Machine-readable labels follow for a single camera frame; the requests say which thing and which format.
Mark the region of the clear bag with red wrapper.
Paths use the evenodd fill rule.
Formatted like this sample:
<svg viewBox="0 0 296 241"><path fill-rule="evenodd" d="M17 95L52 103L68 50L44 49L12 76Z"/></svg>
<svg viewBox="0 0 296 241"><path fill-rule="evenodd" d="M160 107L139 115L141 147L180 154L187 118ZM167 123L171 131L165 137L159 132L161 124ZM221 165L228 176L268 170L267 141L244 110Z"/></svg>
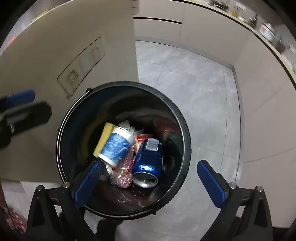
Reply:
<svg viewBox="0 0 296 241"><path fill-rule="evenodd" d="M126 189L132 184L132 167L134 165L133 149L123 158L118 167L113 171L110 182L121 189Z"/></svg>

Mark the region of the blue white paper cup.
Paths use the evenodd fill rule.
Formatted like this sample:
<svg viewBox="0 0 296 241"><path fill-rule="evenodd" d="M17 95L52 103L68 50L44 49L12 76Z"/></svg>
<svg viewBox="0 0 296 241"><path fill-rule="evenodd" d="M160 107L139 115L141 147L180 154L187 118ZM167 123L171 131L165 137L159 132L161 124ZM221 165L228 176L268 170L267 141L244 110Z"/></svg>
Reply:
<svg viewBox="0 0 296 241"><path fill-rule="evenodd" d="M116 126L99 153L98 158L112 168L117 168L134 144L134 136L124 128Z"/></svg>

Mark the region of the yellow green sponge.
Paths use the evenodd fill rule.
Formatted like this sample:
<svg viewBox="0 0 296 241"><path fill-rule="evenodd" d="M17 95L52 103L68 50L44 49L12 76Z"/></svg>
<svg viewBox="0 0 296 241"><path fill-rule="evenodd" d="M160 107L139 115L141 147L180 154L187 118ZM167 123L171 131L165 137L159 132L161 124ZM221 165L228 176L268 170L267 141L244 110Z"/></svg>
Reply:
<svg viewBox="0 0 296 241"><path fill-rule="evenodd" d="M93 152L93 156L95 156L96 158L98 157L99 153L101 152L102 148L104 147L105 143L107 142L107 140L114 128L115 128L114 124L105 123L101 137L100 137L100 139L97 143L97 146Z"/></svg>

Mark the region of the blue beverage can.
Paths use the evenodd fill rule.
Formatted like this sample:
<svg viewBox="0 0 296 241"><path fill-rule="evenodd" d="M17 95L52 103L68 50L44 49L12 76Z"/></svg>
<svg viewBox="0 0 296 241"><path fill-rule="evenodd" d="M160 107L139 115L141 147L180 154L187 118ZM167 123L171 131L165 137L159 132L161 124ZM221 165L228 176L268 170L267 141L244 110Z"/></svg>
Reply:
<svg viewBox="0 0 296 241"><path fill-rule="evenodd" d="M163 169L163 145L155 138L141 143L132 167L132 180L141 188L158 185Z"/></svg>

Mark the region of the white tissue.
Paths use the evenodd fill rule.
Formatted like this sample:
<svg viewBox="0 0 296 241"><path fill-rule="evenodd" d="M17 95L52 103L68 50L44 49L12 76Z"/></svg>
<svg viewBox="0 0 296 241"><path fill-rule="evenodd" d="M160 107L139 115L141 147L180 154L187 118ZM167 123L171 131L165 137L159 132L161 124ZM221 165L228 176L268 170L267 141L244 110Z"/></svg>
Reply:
<svg viewBox="0 0 296 241"><path fill-rule="evenodd" d="M118 124L119 127L124 128L125 130L129 131L134 136L141 135L144 133L144 130L137 130L133 126L130 125L130 122L128 120L124 120L121 123Z"/></svg>

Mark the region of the white tiled kitchen island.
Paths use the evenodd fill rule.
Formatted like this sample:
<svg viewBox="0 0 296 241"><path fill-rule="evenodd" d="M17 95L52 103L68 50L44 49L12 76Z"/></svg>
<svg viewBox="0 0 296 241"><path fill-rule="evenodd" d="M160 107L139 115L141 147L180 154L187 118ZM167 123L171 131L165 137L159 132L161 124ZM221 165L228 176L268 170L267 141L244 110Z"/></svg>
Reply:
<svg viewBox="0 0 296 241"><path fill-rule="evenodd" d="M58 127L88 88L137 81L131 1L69 1L27 26L1 54L1 94L32 89L49 122L1 150L1 178L59 182Z"/></svg>

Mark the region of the black trash bucket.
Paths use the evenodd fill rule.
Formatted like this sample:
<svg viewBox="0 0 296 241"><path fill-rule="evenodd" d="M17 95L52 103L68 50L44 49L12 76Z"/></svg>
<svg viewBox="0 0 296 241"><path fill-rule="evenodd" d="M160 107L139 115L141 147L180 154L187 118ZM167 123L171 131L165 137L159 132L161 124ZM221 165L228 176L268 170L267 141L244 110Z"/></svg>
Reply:
<svg viewBox="0 0 296 241"><path fill-rule="evenodd" d="M73 184L75 206L121 220L168 204L184 183L191 152L177 106L130 81L88 90L67 112L56 142L59 173Z"/></svg>

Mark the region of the lower kitchen counter cabinets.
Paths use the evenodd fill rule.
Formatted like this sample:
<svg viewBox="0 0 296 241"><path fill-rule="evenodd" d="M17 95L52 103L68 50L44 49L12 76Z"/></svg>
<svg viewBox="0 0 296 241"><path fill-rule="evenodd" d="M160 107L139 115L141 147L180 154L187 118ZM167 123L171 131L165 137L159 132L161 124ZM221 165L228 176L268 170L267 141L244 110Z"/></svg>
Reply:
<svg viewBox="0 0 296 241"><path fill-rule="evenodd" d="M203 1L139 1L140 78L176 101L195 159L264 188L276 227L295 219L295 74L245 23Z"/></svg>

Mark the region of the utensil holder with utensils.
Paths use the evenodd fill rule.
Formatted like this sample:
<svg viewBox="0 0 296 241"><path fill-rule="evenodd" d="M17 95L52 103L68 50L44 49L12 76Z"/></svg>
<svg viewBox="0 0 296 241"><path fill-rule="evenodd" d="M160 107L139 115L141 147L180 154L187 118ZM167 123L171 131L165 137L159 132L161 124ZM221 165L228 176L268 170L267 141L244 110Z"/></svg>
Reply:
<svg viewBox="0 0 296 241"><path fill-rule="evenodd" d="M280 54L282 54L285 51L285 45L283 44L281 38L275 41L275 48Z"/></svg>

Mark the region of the white rice cooker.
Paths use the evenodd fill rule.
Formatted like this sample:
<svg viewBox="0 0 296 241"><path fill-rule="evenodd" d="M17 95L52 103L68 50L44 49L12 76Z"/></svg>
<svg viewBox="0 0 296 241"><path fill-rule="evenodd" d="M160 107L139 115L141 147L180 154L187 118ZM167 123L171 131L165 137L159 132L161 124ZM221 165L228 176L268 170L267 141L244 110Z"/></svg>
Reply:
<svg viewBox="0 0 296 241"><path fill-rule="evenodd" d="M267 39L269 42L272 42L275 37L275 30L273 26L268 22L263 22L260 25L259 33Z"/></svg>

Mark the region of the dark glass bottle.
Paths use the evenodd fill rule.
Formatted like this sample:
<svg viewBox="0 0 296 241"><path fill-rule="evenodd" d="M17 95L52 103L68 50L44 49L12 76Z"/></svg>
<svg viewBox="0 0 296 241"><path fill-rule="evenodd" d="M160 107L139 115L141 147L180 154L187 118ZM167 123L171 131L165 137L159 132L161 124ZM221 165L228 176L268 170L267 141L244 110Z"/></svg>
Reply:
<svg viewBox="0 0 296 241"><path fill-rule="evenodd" d="M253 18L250 18L249 19L249 25L250 25L250 27L252 27L252 28L256 28L256 25L257 25L257 17L258 17L258 14L255 14L255 16L253 17Z"/></svg>

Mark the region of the yellow oil bottle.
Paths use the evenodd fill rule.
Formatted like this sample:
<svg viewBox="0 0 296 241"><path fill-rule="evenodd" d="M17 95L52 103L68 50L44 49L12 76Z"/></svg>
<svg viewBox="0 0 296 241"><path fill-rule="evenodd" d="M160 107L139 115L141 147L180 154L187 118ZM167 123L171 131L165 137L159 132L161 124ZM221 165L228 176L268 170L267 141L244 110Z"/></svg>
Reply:
<svg viewBox="0 0 296 241"><path fill-rule="evenodd" d="M232 10L232 12L231 12L231 15L234 16L234 17L236 17L236 18L238 18L238 16L239 16L239 9L234 8Z"/></svg>

